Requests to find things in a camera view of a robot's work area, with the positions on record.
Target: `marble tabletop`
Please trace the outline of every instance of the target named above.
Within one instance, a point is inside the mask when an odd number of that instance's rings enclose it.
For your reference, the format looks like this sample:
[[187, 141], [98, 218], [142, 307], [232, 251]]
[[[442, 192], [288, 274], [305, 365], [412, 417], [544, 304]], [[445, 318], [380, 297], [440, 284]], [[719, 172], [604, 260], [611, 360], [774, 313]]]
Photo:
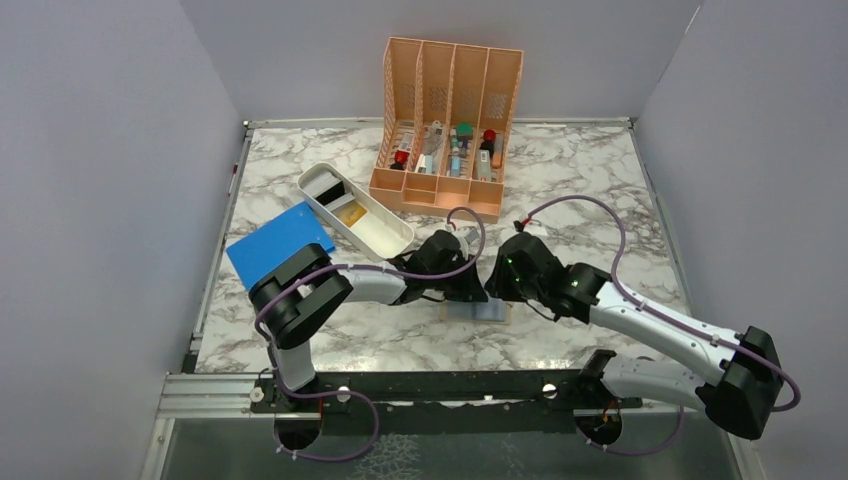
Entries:
[[[382, 128], [376, 124], [256, 130], [226, 244], [302, 201], [295, 181], [317, 162], [335, 165], [367, 189], [381, 139]], [[622, 281], [648, 298], [686, 311], [628, 129], [518, 125], [508, 149], [501, 219], [486, 226], [491, 241], [478, 263], [483, 281], [492, 271], [498, 246], [514, 234], [513, 220], [547, 200], [583, 193], [611, 205], [627, 227], [627, 249], [619, 267]], [[443, 218], [399, 216], [415, 229], [415, 246], [444, 225]], [[603, 210], [586, 202], [567, 202], [541, 212], [535, 220], [539, 224], [532, 233], [542, 236], [563, 264], [585, 262], [609, 270], [619, 237]], [[337, 246], [334, 261], [370, 263], [341, 235], [325, 228]], [[396, 307], [342, 305], [312, 338], [315, 367], [324, 371], [579, 368], [598, 348], [630, 356], [657, 355], [601, 327], [571, 319], [550, 322], [526, 305], [515, 305], [506, 324], [441, 321], [438, 308], [425, 301]], [[196, 371], [255, 372], [268, 366], [253, 318], [247, 292], [224, 255]]]

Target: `small bottle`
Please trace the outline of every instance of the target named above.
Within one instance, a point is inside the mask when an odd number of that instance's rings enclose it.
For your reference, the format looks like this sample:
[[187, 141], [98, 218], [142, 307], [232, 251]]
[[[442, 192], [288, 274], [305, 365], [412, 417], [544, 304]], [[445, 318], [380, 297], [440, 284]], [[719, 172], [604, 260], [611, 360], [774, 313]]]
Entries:
[[497, 138], [497, 134], [494, 130], [483, 132], [483, 143], [480, 144], [480, 148], [489, 152], [489, 158], [495, 156], [495, 138]]

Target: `white wall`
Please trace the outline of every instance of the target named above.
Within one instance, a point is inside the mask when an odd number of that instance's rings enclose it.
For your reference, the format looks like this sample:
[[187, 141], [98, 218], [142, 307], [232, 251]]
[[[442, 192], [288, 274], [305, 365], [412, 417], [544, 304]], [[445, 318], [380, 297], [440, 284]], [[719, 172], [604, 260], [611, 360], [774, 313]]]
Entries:
[[0, 477], [137, 478], [240, 119], [177, 0], [0, 12]]
[[636, 128], [694, 312], [771, 332], [804, 392], [759, 442], [771, 479], [848, 468], [846, 24], [844, 0], [707, 0]]
[[391, 35], [526, 51], [516, 115], [636, 116], [701, 0], [181, 0], [251, 120], [383, 115]]

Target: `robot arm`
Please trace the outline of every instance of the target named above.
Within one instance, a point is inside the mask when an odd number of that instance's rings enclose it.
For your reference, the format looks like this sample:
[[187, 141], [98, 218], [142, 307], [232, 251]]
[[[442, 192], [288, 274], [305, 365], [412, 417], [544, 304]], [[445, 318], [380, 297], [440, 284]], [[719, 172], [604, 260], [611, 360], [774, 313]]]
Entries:
[[738, 334], [651, 303], [653, 310], [710, 339], [704, 340], [644, 310], [647, 300], [623, 287], [643, 303], [625, 299], [606, 272], [581, 263], [563, 266], [539, 238], [525, 232], [501, 246], [492, 277], [486, 282], [493, 297], [538, 301], [556, 318], [572, 317], [624, 333], [680, 363], [596, 352], [583, 369], [583, 380], [594, 386], [593, 391], [603, 392], [601, 404], [631, 396], [674, 403], [705, 411], [730, 433], [759, 438], [783, 380], [723, 343], [744, 346], [780, 365], [771, 337], [754, 327]]
[[[528, 233], [519, 233], [501, 246], [485, 290], [476, 268], [439, 280], [404, 280], [387, 273], [397, 268], [433, 276], [467, 262], [457, 238], [438, 231], [421, 248], [392, 259], [389, 265], [365, 271], [342, 268], [315, 278], [301, 287], [304, 291], [275, 303], [265, 324], [279, 349], [277, 364], [286, 386], [296, 391], [315, 377], [309, 338], [342, 303], [398, 305], [420, 298], [427, 289], [439, 290], [454, 301], [485, 301], [488, 293], [504, 301], [538, 301], [557, 318], [573, 317], [616, 330], [680, 362], [649, 362], [611, 351], [595, 352], [580, 380], [568, 387], [580, 395], [597, 395], [601, 408], [615, 398], [655, 399], [702, 409], [714, 423], [735, 435], [752, 439], [762, 435], [783, 380], [716, 340], [742, 345], [779, 365], [774, 344], [765, 332], [751, 327], [739, 335], [651, 304], [653, 309], [707, 333], [712, 341], [683, 332], [626, 300], [608, 273], [580, 263], [563, 266], [540, 239]], [[330, 258], [318, 245], [305, 247], [251, 289], [254, 308], [260, 311], [283, 289], [328, 265]]]

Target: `purple cable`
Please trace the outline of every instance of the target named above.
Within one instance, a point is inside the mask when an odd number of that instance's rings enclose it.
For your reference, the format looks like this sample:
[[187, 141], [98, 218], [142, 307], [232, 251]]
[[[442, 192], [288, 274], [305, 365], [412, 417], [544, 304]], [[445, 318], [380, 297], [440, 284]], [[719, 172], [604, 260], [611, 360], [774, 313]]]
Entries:
[[[609, 205], [607, 205], [606, 203], [604, 203], [604, 202], [602, 202], [602, 201], [600, 201], [596, 198], [589, 197], [587, 195], [580, 195], [580, 194], [565, 195], [563, 197], [555, 198], [555, 199], [553, 199], [549, 202], [546, 202], [546, 203], [534, 208], [533, 210], [530, 211], [530, 213], [527, 214], [527, 220], [529, 221], [529, 219], [532, 218], [533, 215], [541, 212], [542, 210], [550, 207], [551, 205], [553, 205], [555, 203], [559, 203], [559, 202], [564, 202], [566, 200], [585, 200], [587, 202], [594, 203], [595, 205], [606, 210], [607, 213], [609, 213], [612, 216], [613, 220], [615, 220], [616, 225], [618, 225], [618, 231], [621, 234], [621, 243], [618, 246], [618, 251], [615, 253], [615, 258], [612, 261], [612, 267], [610, 268], [610, 276], [612, 277], [612, 281], [615, 284], [615, 287], [618, 289], [618, 292], [621, 293], [621, 295], [625, 299], [627, 299], [627, 301], [629, 301], [630, 303], [633, 303], [634, 305], [641, 305], [642, 302], [640, 302], [638, 299], [636, 299], [636, 297], [631, 295], [630, 292], [628, 292], [627, 289], [624, 288], [624, 286], [621, 284], [621, 281], [618, 279], [618, 263], [619, 263], [619, 261], [621, 261], [622, 255], [624, 255], [624, 246], [625, 246], [626, 235], [625, 235], [625, 229], [624, 229], [624, 222], [621, 221], [621, 218], [618, 216], [618, 214], [615, 213], [615, 211], [613, 211], [612, 208], [609, 207]], [[704, 339], [704, 340], [709, 340], [709, 341], [713, 340], [713, 337], [711, 335], [708, 335], [704, 332], [701, 332], [700, 330], [698, 330], [696, 328], [690, 327], [689, 325], [686, 325], [685, 323], [680, 322], [680, 321], [664, 314], [663, 312], [651, 307], [648, 304], [644, 305], [642, 307], [642, 309], [645, 310], [646, 312], [653, 314], [654, 316], [656, 316], [660, 320], [663, 320], [664, 322], [666, 322], [666, 323], [668, 323], [668, 324], [670, 324], [674, 327], [677, 327], [678, 329], [683, 330], [686, 333], [689, 333], [690, 335], [693, 335], [695, 337], [698, 337], [698, 338], [701, 338], [701, 339]], [[786, 383], [789, 384], [789, 388], [792, 389], [792, 400], [790, 400], [785, 405], [779, 405], [779, 406], [776, 406], [776, 407], [772, 407], [773, 412], [785, 412], [787, 410], [791, 410], [791, 409], [795, 408], [796, 406], [798, 406], [798, 403], [801, 402], [801, 389], [800, 389], [800, 387], [798, 387], [798, 384], [795, 383], [795, 380], [792, 377], [790, 377], [789, 374], [784, 372], [783, 369], [781, 369], [780, 367], [778, 367], [774, 363], [766, 360], [762, 356], [757, 355], [756, 353], [754, 353], [750, 349], [745, 348], [741, 345], [735, 345], [735, 344], [730, 343], [730, 342], [728, 342], [727, 340], [724, 340], [724, 339], [718, 339], [718, 341], [716, 343], [718, 343], [719, 345], [721, 345], [723, 347], [727, 347], [727, 348], [729, 348], [729, 349], [731, 349], [735, 352], [741, 353], [742, 355], [746, 355], [747, 357], [751, 358], [752, 360], [759, 363], [760, 365], [763, 365], [764, 367], [766, 367], [769, 370], [773, 371], [774, 373], [778, 374], [781, 378], [783, 378], [783, 380], [786, 381]]]
[[328, 272], [332, 272], [332, 271], [335, 271], [335, 270], [348, 270], [348, 269], [350, 269], [350, 270], [373, 270], [373, 271], [377, 271], [377, 272], [385, 272], [385, 273], [388, 273], [390, 275], [396, 275], [396, 276], [403, 277], [403, 278], [411, 278], [411, 279], [414, 279], [414, 280], [444, 280], [445, 278], [450, 278], [454, 275], [459, 275], [460, 273], [468, 270], [469, 268], [471, 268], [472, 265], [477, 263], [477, 259], [480, 258], [480, 255], [483, 254], [483, 247], [486, 244], [486, 228], [485, 228], [485, 225], [483, 225], [483, 219], [474, 210], [472, 210], [468, 207], [455, 207], [450, 212], [448, 212], [447, 222], [450, 223], [450, 219], [453, 216], [453, 214], [460, 211], [460, 210], [465, 210], [465, 211], [469, 212], [474, 217], [474, 220], [477, 221], [477, 224], [480, 227], [480, 245], [477, 248], [477, 254], [474, 255], [473, 257], [471, 257], [468, 260], [468, 263], [457, 268], [456, 270], [454, 270], [452, 272], [448, 272], [448, 273], [440, 273], [440, 274], [437, 274], [437, 275], [420, 275], [420, 274], [417, 274], [417, 273], [407, 273], [407, 272], [400, 272], [400, 271], [397, 271], [397, 270], [387, 270], [387, 269], [380, 267], [380, 266], [377, 266], [377, 265], [347, 265], [347, 264], [328, 265], [328, 266], [321, 268], [321, 269], [318, 269], [318, 270], [310, 273], [309, 275], [307, 275], [307, 276], [297, 280], [296, 282], [294, 282], [288, 288], [286, 288], [282, 292], [280, 292], [279, 295], [277, 295], [276, 297], [271, 299], [271, 301], [268, 302], [264, 307], [262, 307], [262, 309], [259, 311], [259, 313], [256, 314], [256, 320], [254, 320], [254, 322], [253, 322], [253, 328], [255, 328], [256, 331], [259, 333], [259, 335], [261, 335], [262, 338], [264, 338], [268, 342], [268, 358], [271, 360], [271, 369], [274, 372], [274, 379], [277, 383], [277, 388], [279, 388], [281, 392], [283, 392], [284, 394], [286, 394], [290, 397], [293, 397], [293, 398], [300, 398], [300, 399], [307, 399], [307, 400], [308, 399], [320, 399], [320, 398], [326, 398], [326, 397], [333, 397], [333, 396], [336, 396], [336, 395], [350, 395], [352, 397], [356, 397], [356, 398], [362, 400], [363, 402], [365, 402], [368, 405], [368, 407], [371, 409], [371, 414], [374, 415], [374, 431], [371, 433], [371, 438], [369, 438], [368, 442], [366, 442], [366, 444], [362, 448], [357, 450], [356, 452], [353, 452], [353, 453], [350, 453], [350, 454], [347, 454], [347, 455], [341, 455], [341, 456], [338, 456], [338, 457], [325, 457], [325, 456], [322, 456], [322, 455], [313, 455], [311, 453], [300, 453], [296, 450], [292, 451], [292, 450], [286, 448], [282, 444], [282, 442], [278, 438], [277, 433], [275, 431], [274, 432], [274, 438], [277, 439], [277, 443], [279, 444], [279, 448], [277, 449], [277, 453], [285, 452], [287, 454], [292, 455], [293, 459], [297, 458], [297, 457], [301, 457], [301, 458], [305, 458], [307, 460], [315, 460], [315, 461], [319, 461], [319, 462], [337, 463], [337, 462], [347, 462], [349, 460], [353, 460], [357, 457], [362, 456], [366, 452], [368, 452], [368, 450], [370, 450], [371, 447], [373, 447], [374, 444], [377, 442], [377, 439], [380, 436], [380, 416], [377, 412], [377, 407], [374, 405], [374, 402], [372, 402], [370, 398], [366, 397], [365, 395], [363, 395], [359, 392], [355, 392], [355, 391], [352, 391], [352, 390], [335, 390], [335, 391], [320, 392], [320, 393], [300, 394], [300, 393], [293, 392], [288, 387], [286, 387], [286, 384], [283, 381], [283, 376], [280, 373], [279, 366], [277, 365], [276, 355], [274, 355], [275, 340], [273, 338], [273, 335], [271, 335], [270, 332], [266, 333], [262, 329], [262, 319], [265, 317], [265, 315], [268, 314], [268, 311], [270, 311], [272, 308], [274, 308], [274, 306], [276, 304], [280, 303], [280, 301], [282, 299], [284, 299], [288, 295], [291, 295], [291, 293], [294, 292], [295, 290], [297, 290], [298, 287], [300, 287], [300, 286], [302, 286], [306, 283], [309, 283], [310, 281], [312, 281], [313, 279], [315, 279], [315, 278], [317, 278], [321, 275], [324, 275]]
[[[644, 355], [641, 356], [641, 357], [636, 357], [636, 359], [637, 360], [650, 360], [652, 362], [654, 361], [653, 358], [647, 357], [647, 356], [644, 356]], [[607, 445], [606, 448], [604, 448], [604, 445], [593, 442], [589, 438], [589, 436], [586, 435], [585, 432], [583, 432], [583, 430], [580, 430], [578, 428], [577, 431], [580, 432], [580, 435], [583, 435], [583, 438], [586, 439], [587, 445], [591, 445], [591, 446], [597, 448], [598, 450], [603, 450], [604, 453], [612, 453], [614, 455], [621, 455], [621, 456], [624, 456], [624, 457], [644, 457], [646, 455], [653, 455], [655, 453], [659, 453], [659, 452], [665, 450], [666, 448], [672, 446], [674, 444], [674, 442], [676, 442], [677, 440], [680, 439], [680, 435], [683, 433], [683, 426], [685, 424], [686, 424], [686, 409], [684, 409], [683, 407], [680, 407], [680, 410], [678, 410], [678, 414], [677, 414], [677, 426], [674, 428], [674, 432], [672, 432], [671, 435], [663, 443], [657, 445], [656, 447], [649, 448], [647, 450], [621, 450], [621, 449], [618, 449], [618, 448], [615, 448], [615, 447], [610, 447], [609, 445]]]

